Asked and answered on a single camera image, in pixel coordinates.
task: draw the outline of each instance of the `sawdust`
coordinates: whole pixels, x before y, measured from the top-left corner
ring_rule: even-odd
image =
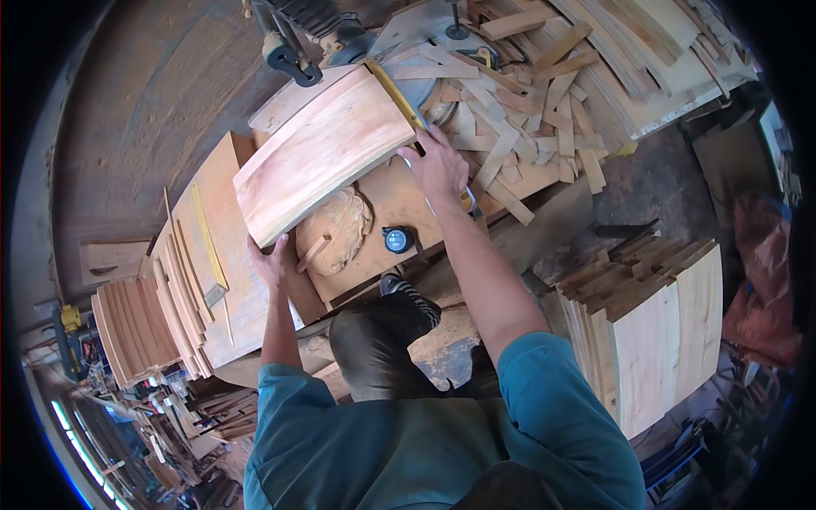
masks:
[[[298,257],[302,259],[320,236],[328,234],[331,241],[312,259],[308,270],[324,276],[336,274],[360,250],[373,224],[368,203],[349,186],[298,224],[295,230]]]

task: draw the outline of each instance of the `sneaker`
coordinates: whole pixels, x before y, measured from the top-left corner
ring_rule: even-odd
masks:
[[[397,286],[400,283],[403,283],[403,280],[399,275],[394,273],[388,273],[382,277],[379,281],[379,295],[388,295],[393,294],[397,291]]]

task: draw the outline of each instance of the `red cloth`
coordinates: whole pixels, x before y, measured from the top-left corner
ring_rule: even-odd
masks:
[[[747,282],[723,317],[722,337],[739,346],[743,360],[791,368],[802,339],[788,284],[791,224],[764,194],[751,192],[734,201],[734,231]]]

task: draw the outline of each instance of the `leg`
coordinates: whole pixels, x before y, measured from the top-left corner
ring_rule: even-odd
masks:
[[[493,362],[487,354],[487,349],[482,342],[470,349],[470,362],[472,365],[470,379],[467,383],[452,391],[452,397],[461,398],[493,398],[501,397],[499,390],[499,375],[493,367]]]
[[[439,308],[430,305],[438,316]],[[437,323],[402,291],[338,314],[329,344],[354,401],[440,397],[408,354],[408,346]]]

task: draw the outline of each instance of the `window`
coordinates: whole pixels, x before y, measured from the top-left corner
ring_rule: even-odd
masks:
[[[108,495],[109,498],[111,498],[115,502],[117,507],[121,508],[122,510],[130,510],[124,501],[121,501],[119,498],[116,497],[116,494],[114,494],[113,489],[111,489],[110,486],[105,482],[105,479],[102,477],[100,472],[94,467],[93,463],[91,462],[91,459],[88,458],[88,455],[85,453],[85,450],[82,448],[82,445],[79,443],[77,437],[74,435],[74,431],[71,430],[71,425],[65,418],[65,414],[62,411],[62,406],[60,405],[60,403],[52,400],[51,406],[54,408],[54,414],[56,414],[56,417],[60,421],[62,428],[65,430],[65,436],[68,438],[69,441],[71,441],[73,448],[77,451],[79,458],[82,459],[83,463],[85,463],[85,466],[88,468],[88,471],[91,472],[91,476],[94,477],[96,483],[98,483],[102,487],[102,490],[105,492],[105,494]],[[81,423],[82,421],[79,420],[79,415],[76,416],[78,419],[77,421]]]

